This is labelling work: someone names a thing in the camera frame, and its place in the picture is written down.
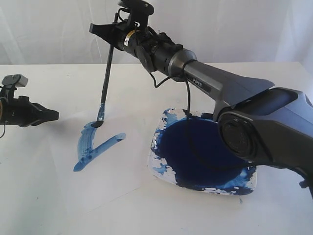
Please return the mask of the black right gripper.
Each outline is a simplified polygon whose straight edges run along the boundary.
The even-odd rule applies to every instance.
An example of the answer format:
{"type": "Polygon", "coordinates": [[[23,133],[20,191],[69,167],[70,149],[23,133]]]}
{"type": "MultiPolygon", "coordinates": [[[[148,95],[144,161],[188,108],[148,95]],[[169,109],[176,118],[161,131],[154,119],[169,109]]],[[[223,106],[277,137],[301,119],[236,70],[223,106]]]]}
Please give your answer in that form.
{"type": "Polygon", "coordinates": [[[137,59],[152,56],[157,48],[157,33],[149,26],[139,29],[136,25],[126,28],[125,22],[102,25],[91,23],[89,32],[104,41],[111,41],[112,48],[137,59]]]}

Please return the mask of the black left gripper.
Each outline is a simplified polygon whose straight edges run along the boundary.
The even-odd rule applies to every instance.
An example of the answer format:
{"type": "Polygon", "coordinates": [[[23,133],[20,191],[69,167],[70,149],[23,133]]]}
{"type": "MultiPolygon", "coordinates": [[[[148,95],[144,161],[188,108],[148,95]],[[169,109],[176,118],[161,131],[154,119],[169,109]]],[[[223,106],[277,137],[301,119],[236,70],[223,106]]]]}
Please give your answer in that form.
{"type": "Polygon", "coordinates": [[[0,98],[0,123],[19,127],[37,126],[59,119],[59,112],[31,103],[29,97],[0,98]]]}

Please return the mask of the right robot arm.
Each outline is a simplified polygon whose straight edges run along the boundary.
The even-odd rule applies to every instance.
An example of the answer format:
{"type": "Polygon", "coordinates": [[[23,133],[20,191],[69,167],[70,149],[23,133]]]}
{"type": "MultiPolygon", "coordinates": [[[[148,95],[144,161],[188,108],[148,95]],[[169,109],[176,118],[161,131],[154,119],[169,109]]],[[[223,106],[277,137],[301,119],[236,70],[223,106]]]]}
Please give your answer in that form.
{"type": "Polygon", "coordinates": [[[188,81],[215,101],[225,145],[253,163],[290,169],[313,187],[313,104],[302,91],[240,76],[202,62],[165,33],[124,23],[91,24],[90,33],[139,59],[148,72],[188,81]]]}

